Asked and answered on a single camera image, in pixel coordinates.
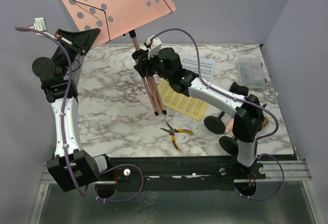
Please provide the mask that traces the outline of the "pink perforated music stand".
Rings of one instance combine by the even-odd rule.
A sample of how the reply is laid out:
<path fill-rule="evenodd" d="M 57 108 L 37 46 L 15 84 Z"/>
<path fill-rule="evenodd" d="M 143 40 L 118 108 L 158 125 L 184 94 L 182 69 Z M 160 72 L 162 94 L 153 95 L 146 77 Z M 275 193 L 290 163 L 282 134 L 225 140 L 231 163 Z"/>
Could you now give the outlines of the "pink perforated music stand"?
<path fill-rule="evenodd" d="M 98 28 L 93 47 L 176 10 L 172 0 L 61 0 L 79 31 Z"/>

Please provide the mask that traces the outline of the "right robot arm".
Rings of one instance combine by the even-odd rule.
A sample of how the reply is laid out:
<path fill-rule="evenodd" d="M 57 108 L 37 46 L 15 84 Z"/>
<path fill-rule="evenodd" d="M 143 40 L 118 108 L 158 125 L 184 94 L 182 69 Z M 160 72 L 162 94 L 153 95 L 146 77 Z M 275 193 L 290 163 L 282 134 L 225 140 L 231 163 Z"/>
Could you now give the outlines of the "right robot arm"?
<path fill-rule="evenodd" d="M 139 75 L 150 77 L 156 74 L 166 80 L 175 92 L 205 101 L 233 118 L 233 133 L 238 141 L 236 174 L 243 179 L 253 175 L 256 137 L 264 121 L 258 98 L 253 94 L 245 97 L 211 86 L 197 73 L 183 68 L 180 56 L 173 48 L 162 48 L 153 57 L 148 57 L 149 53 L 150 50 L 140 49 L 132 54 L 137 61 L 134 68 Z"/>

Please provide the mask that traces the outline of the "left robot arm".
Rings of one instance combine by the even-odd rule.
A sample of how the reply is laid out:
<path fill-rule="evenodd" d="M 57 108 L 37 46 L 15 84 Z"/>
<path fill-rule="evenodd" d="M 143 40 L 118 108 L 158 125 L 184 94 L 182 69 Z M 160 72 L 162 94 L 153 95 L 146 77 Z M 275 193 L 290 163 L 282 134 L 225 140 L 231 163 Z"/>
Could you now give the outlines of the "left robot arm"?
<path fill-rule="evenodd" d="M 109 180 L 114 173 L 106 154 L 92 157 L 82 147 L 78 122 L 78 91 L 73 74 L 73 62 L 91 49 L 101 30 L 81 32 L 58 29 L 51 38 L 58 47 L 51 58 L 38 57 L 32 64 L 40 79 L 41 89 L 51 104 L 56 126 L 54 158 L 47 169 L 64 192 Z"/>

